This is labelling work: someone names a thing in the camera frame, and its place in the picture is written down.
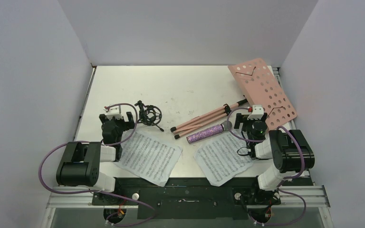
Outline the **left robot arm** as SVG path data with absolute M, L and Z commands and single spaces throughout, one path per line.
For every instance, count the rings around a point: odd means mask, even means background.
M 121 114 L 101 114 L 102 142 L 69 142 L 66 144 L 59 163 L 56 180 L 59 185 L 85 187 L 104 191 L 104 198 L 110 204 L 118 204 L 123 192 L 115 186 L 116 180 L 99 171 L 101 163 L 118 162 L 123 148 L 120 144 L 123 133 L 135 127 L 131 112 L 127 120 Z

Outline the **aluminium rail frame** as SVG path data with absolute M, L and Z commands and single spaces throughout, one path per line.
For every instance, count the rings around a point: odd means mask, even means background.
M 172 139 L 170 128 L 188 121 L 196 116 L 207 113 L 224 103 L 233 103 L 243 99 L 240 89 L 233 79 L 227 66 L 97 66 L 94 68 L 88 91 L 86 94 L 83 112 L 75 133 L 76 140 L 97 141 L 99 136 L 98 115 L 103 112 L 103 106 L 117 103 L 142 100 L 149 104 L 159 105 L 163 120 L 160 126 L 165 132 L 155 130 L 155 127 L 138 127 L 138 132 L 153 135 L 154 138 L 165 140 L 182 148 L 182 154 L 170 175 L 171 181 L 188 181 L 189 178 L 203 180 L 208 183 L 205 176 L 197 165 L 194 155 L 197 148 L 203 143 L 198 142 L 189 145 L 185 139 Z M 307 202 L 305 216 L 297 223 L 287 226 L 288 228 L 333 228 L 332 218 L 329 214 L 329 203 L 323 186 L 299 190 L 289 189 L 294 193 L 316 194 L 303 195 Z M 72 215 L 77 211 L 83 212 L 84 220 L 68 222 L 67 224 L 81 224 L 88 227 L 89 224 L 97 224 L 100 228 L 110 228 L 104 225 L 104 219 L 99 219 L 98 209 L 114 209 L 115 206 L 94 206 L 93 194 L 56 194 L 49 197 L 47 208 L 56 208 L 55 216 L 50 222 L 51 227 L 63 227 L 63 219 L 71 218 L 65 214 L 66 208 Z M 285 216 L 295 219 L 301 214 L 301 200 L 295 196 L 284 195 L 282 206 L 276 206 L 273 212 L 273 222 L 284 222 Z M 228 228 L 254 227 L 248 220 L 232 220 L 230 218 L 216 219 L 152 219 L 139 227 L 214 227 Z

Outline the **left sheet music page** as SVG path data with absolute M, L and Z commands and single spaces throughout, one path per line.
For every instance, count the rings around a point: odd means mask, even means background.
M 183 152 L 175 144 L 139 132 L 135 132 L 122 149 L 122 156 L 115 165 L 160 187 L 166 185 Z

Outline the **right sheet music page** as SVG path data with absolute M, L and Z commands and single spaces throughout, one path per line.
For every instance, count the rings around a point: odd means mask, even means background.
M 249 156 L 237 154 L 246 142 L 222 133 L 199 147 L 194 158 L 212 186 L 219 187 L 253 165 Z

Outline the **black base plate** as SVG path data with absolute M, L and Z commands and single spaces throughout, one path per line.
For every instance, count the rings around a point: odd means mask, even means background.
M 95 193 L 94 206 L 137 206 L 145 219 L 261 218 L 275 205 L 283 205 L 283 192 L 261 190 L 256 177 L 233 178 L 220 187 L 206 178 L 170 178 L 164 187 L 137 178 L 118 178 L 115 194 Z

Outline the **purple glitter microphone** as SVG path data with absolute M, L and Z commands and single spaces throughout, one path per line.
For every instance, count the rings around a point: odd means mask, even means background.
M 205 130 L 189 135 L 186 137 L 186 139 L 188 144 L 192 144 L 204 140 L 206 138 L 218 135 L 222 132 L 228 131 L 231 128 L 232 128 L 232 123 L 230 121 L 224 121 L 221 124 L 209 127 Z

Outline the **pink music stand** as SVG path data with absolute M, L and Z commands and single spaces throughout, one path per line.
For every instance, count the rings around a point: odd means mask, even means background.
M 199 130 L 215 121 L 227 117 L 229 111 L 246 103 L 261 105 L 268 114 L 266 124 L 274 130 L 279 124 L 295 119 L 298 114 L 284 90 L 279 85 L 267 63 L 256 58 L 244 63 L 228 66 L 245 99 L 197 116 L 185 123 L 172 127 L 175 139 Z

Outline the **sheet music page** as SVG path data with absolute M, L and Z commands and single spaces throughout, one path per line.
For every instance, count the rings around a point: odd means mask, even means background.
M 160 187 L 166 185 L 183 152 L 175 144 L 139 132 L 135 132 L 122 149 L 122 156 L 115 165 Z
M 219 187 L 253 165 L 249 156 L 237 154 L 246 142 L 222 133 L 199 147 L 194 158 L 212 186 Z

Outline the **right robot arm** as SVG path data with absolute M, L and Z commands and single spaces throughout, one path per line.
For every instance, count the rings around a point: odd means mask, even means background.
M 280 126 L 268 130 L 267 114 L 251 118 L 249 114 L 237 114 L 234 129 L 241 130 L 246 145 L 237 154 L 255 160 L 272 160 L 273 164 L 264 171 L 244 193 L 240 200 L 252 205 L 266 205 L 279 201 L 278 187 L 314 167 L 315 155 L 300 130 L 287 130 Z

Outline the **black microphone tripod mount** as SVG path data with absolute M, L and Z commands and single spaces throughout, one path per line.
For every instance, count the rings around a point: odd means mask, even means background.
M 161 110 L 157 106 L 145 105 L 141 100 L 137 101 L 137 103 L 135 103 L 135 106 L 139 108 L 137 123 L 146 126 L 155 126 L 161 132 L 164 132 L 164 129 L 159 126 L 163 115 Z

